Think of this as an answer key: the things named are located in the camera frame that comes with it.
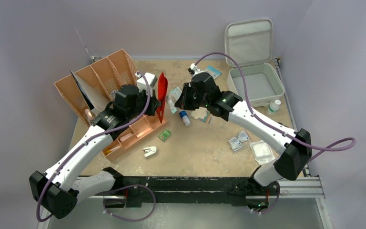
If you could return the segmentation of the plaster strip packet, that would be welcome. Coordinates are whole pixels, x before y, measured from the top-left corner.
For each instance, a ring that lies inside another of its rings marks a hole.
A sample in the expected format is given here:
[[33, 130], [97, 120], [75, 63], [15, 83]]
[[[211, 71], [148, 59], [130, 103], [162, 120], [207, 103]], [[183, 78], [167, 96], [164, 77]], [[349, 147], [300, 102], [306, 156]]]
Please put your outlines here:
[[177, 112], [177, 108], [175, 107], [174, 105], [174, 102], [173, 102], [173, 99], [170, 95], [167, 95], [166, 96], [166, 103], [168, 104], [170, 110], [171, 110], [171, 113], [174, 114]]
[[176, 87], [170, 91], [170, 96], [172, 96], [175, 100], [178, 100], [182, 94], [182, 90], [180, 87]]

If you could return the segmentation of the red first aid pouch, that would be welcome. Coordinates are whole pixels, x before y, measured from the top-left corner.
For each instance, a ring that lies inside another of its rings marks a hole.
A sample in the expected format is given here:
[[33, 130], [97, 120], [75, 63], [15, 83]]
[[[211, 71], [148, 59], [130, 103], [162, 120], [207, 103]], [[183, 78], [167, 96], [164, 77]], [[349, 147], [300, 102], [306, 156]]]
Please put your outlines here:
[[168, 88], [168, 80], [165, 77], [164, 72], [162, 72], [159, 77], [158, 90], [157, 90], [158, 100], [161, 104], [156, 110], [160, 123], [163, 122], [164, 107], [165, 107], [166, 96], [167, 96], [167, 88]]

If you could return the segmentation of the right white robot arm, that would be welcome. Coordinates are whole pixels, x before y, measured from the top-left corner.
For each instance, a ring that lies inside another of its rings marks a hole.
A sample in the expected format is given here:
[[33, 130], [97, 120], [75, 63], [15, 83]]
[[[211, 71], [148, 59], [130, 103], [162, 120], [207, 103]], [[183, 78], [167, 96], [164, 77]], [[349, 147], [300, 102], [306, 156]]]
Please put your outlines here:
[[312, 151], [303, 145], [311, 142], [308, 131], [295, 131], [251, 110], [239, 95], [220, 90], [206, 72], [195, 74], [184, 84], [174, 105], [190, 111], [206, 108], [213, 116], [252, 132], [280, 155], [275, 161], [259, 166], [250, 176], [248, 187], [254, 194], [262, 193], [280, 179], [296, 180], [312, 156]]

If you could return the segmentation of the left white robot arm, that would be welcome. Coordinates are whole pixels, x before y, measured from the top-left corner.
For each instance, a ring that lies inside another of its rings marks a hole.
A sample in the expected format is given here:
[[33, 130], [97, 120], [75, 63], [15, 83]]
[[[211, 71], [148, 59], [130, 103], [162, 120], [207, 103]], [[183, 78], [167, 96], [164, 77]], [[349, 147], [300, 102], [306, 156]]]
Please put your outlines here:
[[77, 145], [45, 172], [35, 171], [29, 177], [32, 196], [37, 201], [37, 221], [62, 219], [78, 203], [96, 194], [118, 195], [124, 189], [134, 188], [126, 185], [123, 175], [112, 168], [83, 179], [78, 176], [122, 132], [142, 116], [154, 116], [160, 105], [151, 86], [143, 89], [133, 84], [121, 86], [114, 101], [96, 115]]

